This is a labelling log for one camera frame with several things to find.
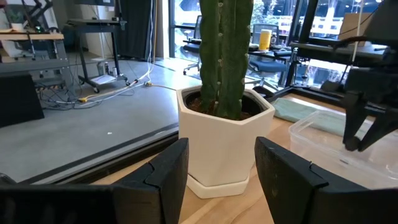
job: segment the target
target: concrete floor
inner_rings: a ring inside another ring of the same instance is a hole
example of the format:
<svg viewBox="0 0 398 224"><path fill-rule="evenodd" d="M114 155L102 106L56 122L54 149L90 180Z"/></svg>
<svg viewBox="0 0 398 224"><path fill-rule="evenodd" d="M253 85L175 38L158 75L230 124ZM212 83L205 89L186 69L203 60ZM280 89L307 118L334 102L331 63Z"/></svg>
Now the concrete floor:
<svg viewBox="0 0 398 224"><path fill-rule="evenodd" d="M120 68L130 82L148 69L145 62L136 61L120 61ZM91 76L97 74L95 63L88 65L88 71ZM81 66L71 66L71 72L74 76L83 74ZM201 83L160 66L154 66L150 77L153 83L174 89ZM77 77L75 80L78 95L93 94L87 84L80 91ZM101 92L124 86L123 81L110 83L101 87ZM146 140L153 141L176 128L178 114L173 90L139 86L124 94L129 96L117 96L86 110L44 110L44 119L1 128L0 172L17 182L46 183L131 150ZM67 99L65 92L58 96ZM148 133L151 135L147 139L139 139ZM140 141L133 146L117 147L132 139ZM101 154L112 147L114 150Z"/></svg>

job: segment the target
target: computer monitor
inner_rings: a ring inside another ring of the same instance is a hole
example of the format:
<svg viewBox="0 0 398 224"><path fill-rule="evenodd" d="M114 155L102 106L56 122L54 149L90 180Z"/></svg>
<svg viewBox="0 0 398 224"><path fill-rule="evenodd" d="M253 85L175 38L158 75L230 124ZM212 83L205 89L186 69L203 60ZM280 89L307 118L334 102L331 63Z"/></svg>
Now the computer monitor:
<svg viewBox="0 0 398 224"><path fill-rule="evenodd" d="M114 6L114 0L73 0L75 4L88 4L95 6Z"/></svg>

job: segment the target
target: cloth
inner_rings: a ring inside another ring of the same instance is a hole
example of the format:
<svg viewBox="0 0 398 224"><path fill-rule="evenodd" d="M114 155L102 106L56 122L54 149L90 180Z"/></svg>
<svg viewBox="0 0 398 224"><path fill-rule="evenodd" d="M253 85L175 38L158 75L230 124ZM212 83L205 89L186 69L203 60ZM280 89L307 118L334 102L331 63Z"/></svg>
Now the cloth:
<svg viewBox="0 0 398 224"><path fill-rule="evenodd" d="M288 99L278 98L272 105L275 108L275 116L286 121L293 123L300 121L312 113L318 111L311 106L306 106L301 103L296 103ZM313 120L313 123L309 124L312 128L316 128L322 131L326 131L338 136L343 136L345 131L345 117L333 116L329 113L322 113ZM360 139L365 136L367 128L361 127L356 133Z"/></svg>

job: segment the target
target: tree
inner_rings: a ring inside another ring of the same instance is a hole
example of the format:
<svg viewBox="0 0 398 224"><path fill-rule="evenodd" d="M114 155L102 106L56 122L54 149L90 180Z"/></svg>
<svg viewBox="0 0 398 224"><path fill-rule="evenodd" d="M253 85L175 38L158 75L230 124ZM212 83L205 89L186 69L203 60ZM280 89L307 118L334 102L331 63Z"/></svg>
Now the tree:
<svg viewBox="0 0 398 224"><path fill-rule="evenodd" d="M274 9L278 0L271 0L268 6L267 16L265 19L266 24L278 25L278 20L274 16Z"/></svg>
<svg viewBox="0 0 398 224"><path fill-rule="evenodd" d="M263 23L264 19L264 2L262 0L254 0L251 27L253 27L253 24Z"/></svg>

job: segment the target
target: yellow cable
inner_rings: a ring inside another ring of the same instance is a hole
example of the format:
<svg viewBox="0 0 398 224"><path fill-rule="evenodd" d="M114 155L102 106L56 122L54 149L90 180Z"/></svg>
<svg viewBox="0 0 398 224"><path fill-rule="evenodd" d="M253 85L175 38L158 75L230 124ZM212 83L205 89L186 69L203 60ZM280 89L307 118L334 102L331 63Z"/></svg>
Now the yellow cable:
<svg viewBox="0 0 398 224"><path fill-rule="evenodd" d="M95 95L90 95L90 96L86 96L86 97L83 97L83 98L79 98L78 101L80 101L80 102L82 102L82 103L86 103L86 102L88 101L88 99L90 99L90 98L97 98L97 97L107 96L107 95L110 95L110 94L113 94L113 93L117 93L117 92L119 92L119 91L126 90L126 89L132 87L132 86L135 85L136 83L137 83L137 82L133 82L133 83L132 83L131 85L129 85L129 86L120 88L120 89L118 89L118 90L113 90L113 91L110 91L110 92L107 92L107 93L95 94Z"/></svg>

